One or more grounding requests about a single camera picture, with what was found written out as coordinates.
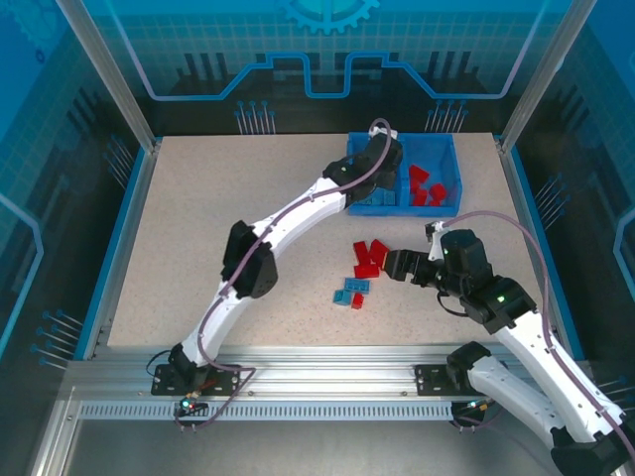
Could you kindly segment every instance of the glass panel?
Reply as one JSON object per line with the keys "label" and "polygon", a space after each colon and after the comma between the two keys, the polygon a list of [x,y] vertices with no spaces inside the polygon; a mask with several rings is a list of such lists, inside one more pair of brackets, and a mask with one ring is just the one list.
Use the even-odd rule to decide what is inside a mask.
{"label": "glass panel", "polygon": [[569,4],[86,2],[160,135],[500,132]]}
{"label": "glass panel", "polygon": [[0,1],[0,13],[0,474],[17,475],[38,449],[122,200],[127,178],[109,161],[119,171],[138,145],[55,2]]}
{"label": "glass panel", "polygon": [[633,2],[597,2],[518,143],[585,354],[631,376],[633,21]]}

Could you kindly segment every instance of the blue plastic bin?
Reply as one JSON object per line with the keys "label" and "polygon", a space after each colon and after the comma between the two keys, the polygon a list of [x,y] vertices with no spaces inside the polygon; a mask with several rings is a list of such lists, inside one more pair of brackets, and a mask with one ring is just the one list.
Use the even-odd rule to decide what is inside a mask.
{"label": "blue plastic bin", "polygon": [[[404,159],[397,170],[393,191],[395,204],[384,202],[384,190],[377,188],[371,195],[349,207],[351,215],[368,216],[456,216],[460,206],[463,187],[456,161],[456,152],[451,134],[399,134],[404,148]],[[346,154],[362,152],[368,144],[367,132],[348,134]],[[410,194],[408,168],[418,166],[430,177],[423,188],[442,183],[447,190],[443,206],[413,206],[414,195]]]}

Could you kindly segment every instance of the gear logo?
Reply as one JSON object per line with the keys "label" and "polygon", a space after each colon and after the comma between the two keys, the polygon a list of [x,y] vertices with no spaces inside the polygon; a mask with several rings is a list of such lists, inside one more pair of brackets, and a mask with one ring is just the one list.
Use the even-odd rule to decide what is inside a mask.
{"label": "gear logo", "polygon": [[29,41],[44,48],[60,23],[54,0],[0,0],[0,13],[10,13]]}
{"label": "gear logo", "polygon": [[379,0],[281,0],[280,6],[299,28],[330,35],[333,30],[344,33],[348,27],[357,28],[359,19],[367,20],[371,8],[379,7]]}

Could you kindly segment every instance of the work surface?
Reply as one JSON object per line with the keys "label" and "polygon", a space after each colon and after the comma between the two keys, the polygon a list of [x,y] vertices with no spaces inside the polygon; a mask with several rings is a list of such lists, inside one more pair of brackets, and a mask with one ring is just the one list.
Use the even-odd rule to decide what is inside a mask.
{"label": "work surface", "polygon": [[[516,217],[490,134],[456,134],[463,182],[460,213],[485,209]],[[346,135],[167,137],[163,140],[110,346],[169,346],[197,325],[220,281],[229,229],[258,221],[306,191],[345,155]],[[225,343],[240,345],[400,345],[491,341],[479,325],[440,308],[433,290],[372,281],[361,310],[334,305],[352,276],[352,244],[377,238],[392,249],[427,251],[432,219],[326,219],[278,262],[278,284],[239,318]],[[485,244],[494,271],[535,300],[538,285],[522,235],[494,218],[461,223]],[[448,298],[446,305],[457,308]]]}

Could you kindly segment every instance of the white robotic arm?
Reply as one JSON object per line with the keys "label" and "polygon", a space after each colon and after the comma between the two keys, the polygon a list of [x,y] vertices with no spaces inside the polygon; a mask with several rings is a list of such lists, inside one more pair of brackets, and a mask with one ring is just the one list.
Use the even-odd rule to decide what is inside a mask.
{"label": "white robotic arm", "polygon": [[391,278],[453,296],[466,316],[482,324],[532,375],[534,390],[476,342],[448,356],[455,382],[498,402],[549,447],[566,475],[609,474],[629,459],[635,418],[628,419],[575,364],[518,283],[495,276],[482,242],[471,230],[427,225],[430,253],[397,250],[386,260]]}
{"label": "white robotic arm", "polygon": [[397,137],[396,131],[371,126],[363,152],[330,163],[321,178],[277,213],[249,226],[242,221],[234,224],[214,298],[200,324],[170,354],[170,363],[186,384],[194,380],[197,368],[216,358],[247,305],[276,284],[276,260],[289,244],[320,221],[367,197],[375,187],[393,187],[403,157]]}
{"label": "white robotic arm", "polygon": [[[312,196],[319,194],[321,191],[333,188],[337,188],[337,183],[335,183],[332,179],[320,178],[311,188],[309,188],[309,190],[300,195],[296,200],[292,201],[291,205],[300,202],[305,197],[311,198]],[[343,210],[345,206],[346,195],[339,192],[306,201],[285,215],[276,224],[276,226],[272,228],[272,231],[263,240],[263,243],[269,245],[274,258],[277,259],[290,243],[299,238],[303,233],[320,221]],[[256,236],[262,235],[283,210],[280,210],[264,220],[257,221],[251,225],[253,233]],[[196,367],[207,364],[207,361],[198,349],[199,335],[202,333],[202,336],[200,337],[201,343],[207,356],[212,359],[215,358],[216,355],[218,355],[220,344],[222,344],[225,340],[225,337],[229,333],[229,330],[233,327],[236,319],[238,319],[241,312],[247,307],[247,305],[254,300],[253,297],[239,297],[236,289],[234,288],[229,288],[228,294],[224,296],[222,291],[226,288],[227,281],[223,281],[218,286],[218,291],[214,296],[212,304],[207,309],[207,312],[212,310],[211,307],[219,299],[221,299],[221,304],[212,310],[210,317],[206,320],[206,324],[202,332],[199,324],[190,336],[182,343],[183,352],[191,362],[194,362]]]}

